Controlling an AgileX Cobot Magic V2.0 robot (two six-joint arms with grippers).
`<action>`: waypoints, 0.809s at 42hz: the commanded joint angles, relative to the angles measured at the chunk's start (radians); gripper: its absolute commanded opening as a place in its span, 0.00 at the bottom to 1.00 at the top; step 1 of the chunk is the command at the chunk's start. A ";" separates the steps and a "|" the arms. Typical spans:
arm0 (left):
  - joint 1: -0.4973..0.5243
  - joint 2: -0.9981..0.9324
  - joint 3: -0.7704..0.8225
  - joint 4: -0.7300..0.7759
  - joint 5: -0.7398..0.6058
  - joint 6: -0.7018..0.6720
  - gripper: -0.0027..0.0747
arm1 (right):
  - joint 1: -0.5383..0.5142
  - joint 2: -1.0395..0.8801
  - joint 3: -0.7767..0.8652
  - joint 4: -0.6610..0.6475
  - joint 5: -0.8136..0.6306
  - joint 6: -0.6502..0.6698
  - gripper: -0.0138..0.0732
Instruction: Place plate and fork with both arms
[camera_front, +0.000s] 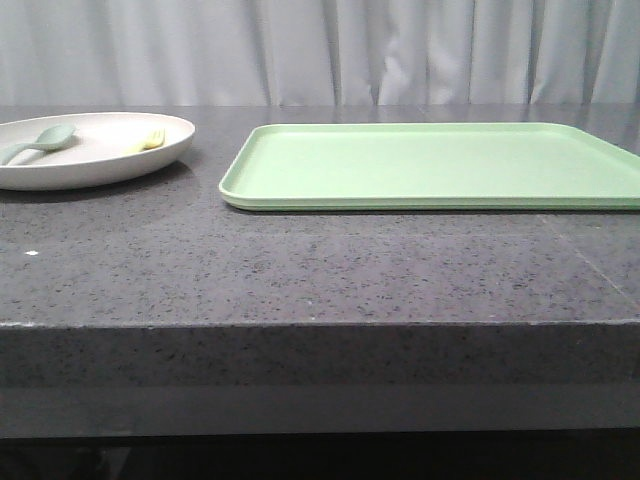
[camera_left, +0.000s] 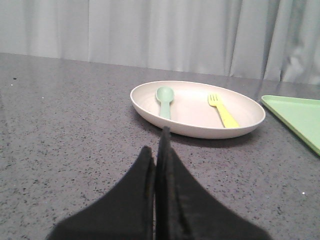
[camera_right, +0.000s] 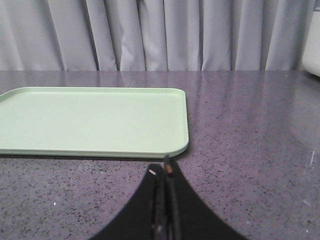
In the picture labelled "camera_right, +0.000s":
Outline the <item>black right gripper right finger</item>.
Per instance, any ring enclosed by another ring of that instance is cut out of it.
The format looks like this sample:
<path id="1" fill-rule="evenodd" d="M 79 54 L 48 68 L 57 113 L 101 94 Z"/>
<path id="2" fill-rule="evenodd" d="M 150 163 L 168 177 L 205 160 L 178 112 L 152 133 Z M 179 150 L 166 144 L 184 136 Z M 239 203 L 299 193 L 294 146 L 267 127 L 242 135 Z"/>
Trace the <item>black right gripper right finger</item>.
<path id="1" fill-rule="evenodd" d="M 168 156 L 164 157 L 164 184 L 170 240 L 245 239 L 212 212 Z"/>

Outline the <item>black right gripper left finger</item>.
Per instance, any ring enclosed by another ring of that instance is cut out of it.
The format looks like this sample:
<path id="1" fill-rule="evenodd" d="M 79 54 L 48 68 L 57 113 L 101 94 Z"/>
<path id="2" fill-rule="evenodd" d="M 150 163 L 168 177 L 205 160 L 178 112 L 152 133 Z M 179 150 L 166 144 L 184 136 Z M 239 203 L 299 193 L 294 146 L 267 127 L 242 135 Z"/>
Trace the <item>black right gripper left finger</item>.
<path id="1" fill-rule="evenodd" d="M 134 195 L 93 240 L 164 240 L 166 206 L 163 168 L 150 164 Z"/>

